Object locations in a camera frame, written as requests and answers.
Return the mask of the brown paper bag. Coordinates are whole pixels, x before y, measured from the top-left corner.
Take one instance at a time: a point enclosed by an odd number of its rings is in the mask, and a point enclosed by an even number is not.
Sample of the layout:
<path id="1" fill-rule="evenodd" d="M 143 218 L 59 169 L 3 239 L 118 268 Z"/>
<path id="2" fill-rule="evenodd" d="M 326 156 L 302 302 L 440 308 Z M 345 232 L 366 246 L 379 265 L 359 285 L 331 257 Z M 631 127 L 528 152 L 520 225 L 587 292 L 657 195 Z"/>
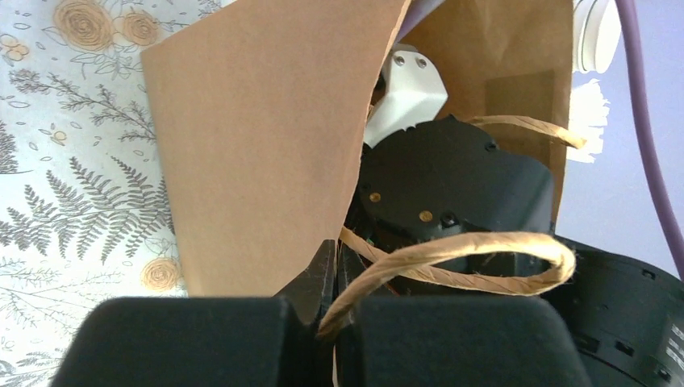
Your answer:
<path id="1" fill-rule="evenodd" d="M 534 296 L 567 281 L 573 253 L 530 232 L 469 232 L 390 254 L 344 228 L 362 132 L 408 1 L 237 1 L 143 51 L 182 272 L 192 296 L 272 296 L 324 242 L 371 261 L 324 315 L 334 337 L 398 275 Z M 573 47 L 570 1 L 448 1 L 408 37 L 447 72 L 449 106 L 497 123 L 551 168 L 558 204 Z"/>

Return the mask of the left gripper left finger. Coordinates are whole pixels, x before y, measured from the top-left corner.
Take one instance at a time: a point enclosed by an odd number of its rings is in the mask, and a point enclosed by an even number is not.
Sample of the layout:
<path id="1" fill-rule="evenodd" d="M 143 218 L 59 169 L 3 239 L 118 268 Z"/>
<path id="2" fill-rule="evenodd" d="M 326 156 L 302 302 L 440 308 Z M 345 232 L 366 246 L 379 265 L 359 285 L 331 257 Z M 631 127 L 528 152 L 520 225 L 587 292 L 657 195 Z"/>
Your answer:
<path id="1" fill-rule="evenodd" d="M 85 319 L 55 386 L 329 386 L 315 337 L 331 305 L 336 243 L 269 298 L 114 298 Z"/>

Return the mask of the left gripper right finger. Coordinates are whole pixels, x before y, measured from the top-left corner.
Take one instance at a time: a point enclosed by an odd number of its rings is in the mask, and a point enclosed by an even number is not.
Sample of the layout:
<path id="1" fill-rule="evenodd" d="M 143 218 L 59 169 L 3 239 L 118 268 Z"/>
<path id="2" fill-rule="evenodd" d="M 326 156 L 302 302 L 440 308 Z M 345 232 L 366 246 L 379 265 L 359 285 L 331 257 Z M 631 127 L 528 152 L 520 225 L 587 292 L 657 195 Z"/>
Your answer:
<path id="1" fill-rule="evenodd" d="M 340 386 L 588 386 L 560 315 L 537 297 L 430 288 L 363 297 L 336 340 Z"/>

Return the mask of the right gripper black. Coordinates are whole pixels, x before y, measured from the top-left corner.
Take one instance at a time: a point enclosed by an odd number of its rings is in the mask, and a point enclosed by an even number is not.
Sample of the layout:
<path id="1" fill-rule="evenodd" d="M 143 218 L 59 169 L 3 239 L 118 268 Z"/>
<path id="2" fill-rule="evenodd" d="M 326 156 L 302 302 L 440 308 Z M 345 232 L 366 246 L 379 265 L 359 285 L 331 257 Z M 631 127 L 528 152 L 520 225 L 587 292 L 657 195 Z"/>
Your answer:
<path id="1" fill-rule="evenodd" d="M 553 193 L 545 165 L 448 116 L 364 148 L 345 224 L 384 252 L 464 232 L 548 234 Z"/>

